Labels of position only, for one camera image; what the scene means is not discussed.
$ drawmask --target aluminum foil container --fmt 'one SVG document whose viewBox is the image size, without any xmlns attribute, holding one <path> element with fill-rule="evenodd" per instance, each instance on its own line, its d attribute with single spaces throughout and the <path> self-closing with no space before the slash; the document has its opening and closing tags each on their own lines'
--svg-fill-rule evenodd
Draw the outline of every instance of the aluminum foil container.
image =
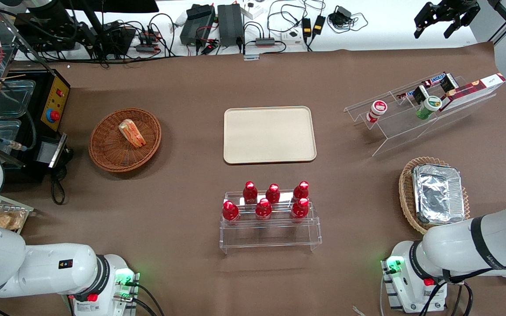
<svg viewBox="0 0 506 316">
<path fill-rule="evenodd" d="M 423 224 L 443 225 L 466 219 L 462 181 L 455 168 L 433 164 L 413 168 L 417 219 Z"/>
</svg>

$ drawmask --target table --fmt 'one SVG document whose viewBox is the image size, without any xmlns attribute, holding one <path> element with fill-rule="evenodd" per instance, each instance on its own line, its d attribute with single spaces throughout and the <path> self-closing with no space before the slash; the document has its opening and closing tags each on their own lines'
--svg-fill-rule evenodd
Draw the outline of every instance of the table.
<svg viewBox="0 0 506 316">
<path fill-rule="evenodd" d="M 109 70 L 56 64 L 72 84 L 60 128 L 76 155 L 63 182 L 64 206 L 52 203 L 48 180 L 6 186 L 4 196 L 39 214 L 22 232 L 28 244 L 76 242 L 100 254 L 119 254 L 142 273 L 142 284 L 167 316 L 356 316 L 353 305 L 369 316 L 379 314 L 379 260 L 398 242 L 421 238 L 399 204 L 398 178 L 409 160 L 432 156 L 458 168 L 472 216 L 506 208 L 505 86 L 450 128 L 373 158 L 376 144 L 364 133 L 366 126 L 343 114 L 348 104 L 440 70 L 467 80 L 493 74 L 490 43 L 281 54 L 256 62 L 236 55 L 204 58 L 208 62 L 169 58 Z M 318 150 L 313 162 L 225 164 L 225 110 L 285 105 L 311 108 Z M 101 118 L 130 106 L 159 118 L 160 149 L 140 170 L 104 172 L 89 158 L 90 133 Z M 273 182 L 293 188 L 308 180 L 322 223 L 321 246 L 313 252 L 253 248 L 223 254 L 218 247 L 223 194 L 240 190 L 247 180 L 259 188 Z M 199 183 L 208 189 L 198 190 Z M 474 278 L 470 284 L 472 315 L 506 314 L 505 278 Z M 448 306 L 455 293 L 450 288 Z M 465 303 L 463 296 L 458 314 Z M 0 299 L 0 308 L 12 316 L 68 315 L 56 294 Z M 386 315 L 401 315 L 385 309 Z"/>
<path fill-rule="evenodd" d="M 181 12 L 191 8 L 192 4 L 202 4 L 193 0 L 173 0 L 173 1 L 159 1 L 157 6 L 160 12 L 169 14 L 173 21 L 175 21 Z M 231 4 L 232 0 L 219 0 L 214 2 L 214 6 L 219 4 Z M 272 0 L 267 0 L 261 3 L 261 6 L 265 8 L 265 12 L 261 16 L 255 18 L 256 22 L 259 22 L 267 35 L 267 13 L 269 6 L 273 3 Z M 287 2 L 277 2 L 273 5 L 271 12 L 278 12 L 282 4 L 294 4 L 302 5 L 301 0 L 290 0 Z M 317 7 L 317 2 L 308 1 L 311 6 Z M 314 44 L 311 46 L 313 50 L 328 51 L 328 50 L 402 50 L 402 49 L 415 49 L 415 48 L 455 48 L 463 47 L 471 44 L 476 44 L 477 41 L 472 34 L 470 28 L 461 28 L 454 32 L 452 36 L 445 39 L 443 36 L 444 30 L 450 25 L 448 22 L 442 22 L 428 27 L 419 39 L 415 39 L 413 32 L 415 32 L 415 22 L 413 19 L 416 14 L 423 8 L 423 0 L 404 0 L 403 4 L 393 4 L 384 0 L 365 0 L 358 2 L 344 3 L 340 0 L 326 0 L 325 10 L 323 10 L 323 16 L 328 16 L 335 9 L 336 5 L 341 5 L 350 10 L 351 12 L 364 14 L 368 20 L 368 26 L 360 30 L 359 32 L 346 32 L 344 34 L 335 34 L 329 28 L 327 23 L 323 26 L 323 32 L 321 36 L 317 36 L 314 40 Z M 303 9 L 285 7 L 286 10 L 291 12 L 296 18 L 300 18 L 303 13 Z M 319 10 L 313 8 L 307 8 L 308 17 L 311 18 L 312 24 L 315 22 L 315 18 L 319 14 Z M 115 14 L 106 13 L 104 14 L 104 22 L 112 22 L 116 20 L 128 21 L 139 21 L 147 26 L 149 20 L 155 14 Z M 82 11 L 76 11 L 76 17 L 80 22 L 85 22 L 90 25 L 89 20 Z M 97 12 L 97 17 L 101 19 L 101 15 Z M 165 16 L 160 16 L 153 20 L 154 23 L 158 24 L 161 28 L 161 32 L 167 43 L 171 42 L 171 34 L 169 32 L 170 22 Z M 271 29 L 282 29 L 286 30 L 290 27 L 290 24 L 280 18 L 274 16 L 271 18 Z M 175 30 L 175 43 L 173 44 L 173 53 L 179 56 L 187 56 L 187 48 L 181 44 L 179 40 L 179 34 L 181 28 Z M 272 34 L 275 40 L 280 40 L 280 34 Z M 217 38 L 218 31 L 214 30 L 211 32 L 210 38 Z M 255 28 L 247 28 L 246 42 L 249 40 L 255 40 L 255 37 L 259 36 Z M 138 40 L 133 41 L 133 46 L 139 44 Z M 191 47 L 191 53 L 194 55 L 194 48 Z M 258 54 L 260 52 L 267 52 L 271 49 L 257 49 L 254 45 L 247 46 L 248 54 Z M 303 52 L 305 46 L 288 46 L 287 52 Z M 232 46 L 227 49 L 220 50 L 219 54 L 238 54 L 237 46 Z M 89 55 L 84 48 L 79 47 L 76 50 L 70 50 L 64 52 L 65 58 L 67 59 L 84 59 L 89 58 Z M 139 54 L 135 52 L 134 48 L 130 48 L 129 56 L 146 57 L 149 55 Z M 24 54 L 19 53 L 16 60 L 26 60 Z"/>
</svg>

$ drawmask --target wicker basket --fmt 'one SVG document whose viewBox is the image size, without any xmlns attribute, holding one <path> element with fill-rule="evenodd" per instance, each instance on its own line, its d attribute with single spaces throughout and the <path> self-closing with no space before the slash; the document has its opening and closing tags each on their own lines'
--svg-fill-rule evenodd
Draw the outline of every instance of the wicker basket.
<svg viewBox="0 0 506 316">
<path fill-rule="evenodd" d="M 399 200 L 401 202 L 401 209 L 407 218 L 409 224 L 413 226 L 421 234 L 425 234 L 427 230 L 434 225 L 423 224 L 417 219 L 415 208 L 415 194 L 413 190 L 413 174 L 412 170 L 418 165 L 422 164 L 435 164 L 441 166 L 448 166 L 446 162 L 432 157 L 419 157 L 411 160 L 405 165 L 399 177 Z M 462 198 L 464 199 L 464 211 L 466 219 L 470 218 L 470 204 L 468 203 L 468 194 L 466 189 L 462 187 Z"/>
<path fill-rule="evenodd" d="M 135 148 L 120 132 L 118 125 L 132 119 L 146 145 Z M 157 118 L 139 108 L 125 108 L 103 118 L 91 133 L 89 156 L 102 170 L 127 172 L 145 164 L 155 154 L 161 141 Z"/>
</svg>

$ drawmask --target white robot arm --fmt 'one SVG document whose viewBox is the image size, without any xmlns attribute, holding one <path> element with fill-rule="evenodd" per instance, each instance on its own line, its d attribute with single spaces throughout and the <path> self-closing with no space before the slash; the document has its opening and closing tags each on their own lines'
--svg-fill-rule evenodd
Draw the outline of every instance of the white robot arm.
<svg viewBox="0 0 506 316">
<path fill-rule="evenodd" d="M 4 176 L 0 165 L 0 190 Z M 84 244 L 28 246 L 0 228 L 0 298 L 66 294 L 76 316 L 122 316 L 134 272 L 116 255 L 96 255 Z"/>
<path fill-rule="evenodd" d="M 430 228 L 382 262 L 404 312 L 443 310 L 446 286 L 473 276 L 506 277 L 506 210 Z M 430 293 L 439 286 L 432 298 Z"/>
</svg>

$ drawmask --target beige tray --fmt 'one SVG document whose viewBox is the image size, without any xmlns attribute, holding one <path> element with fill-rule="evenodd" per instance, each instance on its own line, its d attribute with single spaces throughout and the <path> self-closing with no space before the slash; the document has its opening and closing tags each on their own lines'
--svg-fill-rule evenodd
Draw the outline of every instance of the beige tray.
<svg viewBox="0 0 506 316">
<path fill-rule="evenodd" d="M 311 111 L 305 106 L 231 108 L 224 114 L 228 164 L 310 162 L 316 154 Z"/>
</svg>

